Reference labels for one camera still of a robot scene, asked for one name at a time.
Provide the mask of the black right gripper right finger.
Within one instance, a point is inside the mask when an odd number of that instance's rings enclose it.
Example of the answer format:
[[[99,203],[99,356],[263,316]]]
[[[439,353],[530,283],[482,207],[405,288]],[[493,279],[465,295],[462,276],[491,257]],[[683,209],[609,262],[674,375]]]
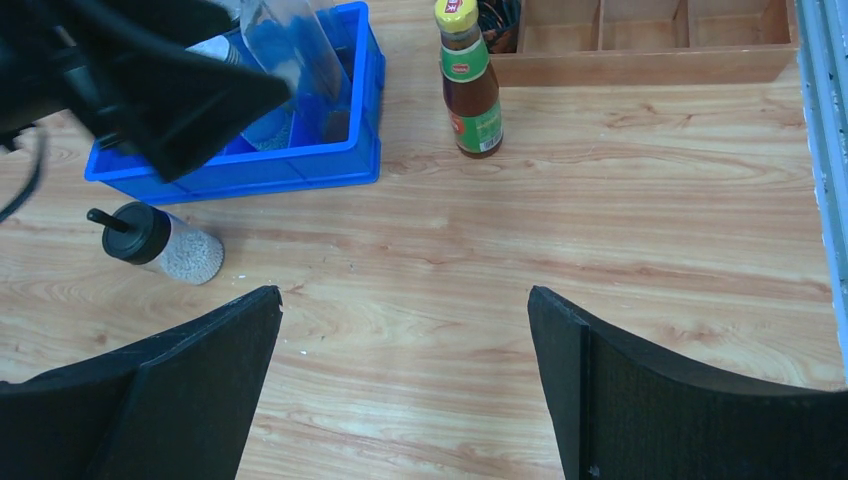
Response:
[[[569,479],[843,479],[847,395],[680,355],[549,288],[527,312]]]

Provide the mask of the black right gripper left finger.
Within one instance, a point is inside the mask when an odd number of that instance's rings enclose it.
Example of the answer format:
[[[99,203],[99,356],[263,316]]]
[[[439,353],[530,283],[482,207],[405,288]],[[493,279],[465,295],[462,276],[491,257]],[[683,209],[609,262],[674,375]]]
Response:
[[[1,385],[5,479],[232,479],[282,320],[259,287],[184,324]]]

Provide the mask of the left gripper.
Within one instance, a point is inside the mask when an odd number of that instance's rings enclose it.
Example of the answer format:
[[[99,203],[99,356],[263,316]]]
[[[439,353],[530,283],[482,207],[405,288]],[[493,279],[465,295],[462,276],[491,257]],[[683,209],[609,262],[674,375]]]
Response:
[[[291,98],[286,82],[187,48],[235,28],[222,1],[1,3],[1,146],[69,110],[164,182],[203,166]]]

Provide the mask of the blue plastic divided bin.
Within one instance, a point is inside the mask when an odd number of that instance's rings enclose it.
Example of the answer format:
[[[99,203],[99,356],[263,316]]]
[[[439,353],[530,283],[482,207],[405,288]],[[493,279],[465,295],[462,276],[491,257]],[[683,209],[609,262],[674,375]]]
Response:
[[[348,138],[317,144],[295,118],[287,148],[257,152],[233,139],[202,168],[164,183],[147,161],[92,147],[84,177],[151,205],[215,200],[375,182],[380,174],[379,137],[386,59],[362,1],[337,8],[356,41]]]

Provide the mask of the sauce bottle yellow cap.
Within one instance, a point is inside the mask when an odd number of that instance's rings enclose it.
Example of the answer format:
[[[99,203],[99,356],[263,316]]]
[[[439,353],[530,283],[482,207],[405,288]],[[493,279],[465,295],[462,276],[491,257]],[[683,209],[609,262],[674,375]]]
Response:
[[[493,155],[503,140],[499,82],[478,25],[476,1],[438,0],[443,98],[455,143],[472,158]]]

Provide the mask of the blue label shaker jar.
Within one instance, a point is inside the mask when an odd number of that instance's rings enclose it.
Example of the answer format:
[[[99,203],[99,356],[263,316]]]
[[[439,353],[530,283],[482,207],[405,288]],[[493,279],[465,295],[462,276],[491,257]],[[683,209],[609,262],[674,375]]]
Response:
[[[264,69],[248,50],[237,30],[201,41],[187,50],[264,73]],[[292,120],[293,114],[279,107],[253,122],[241,136],[257,151],[284,149],[289,145]]]

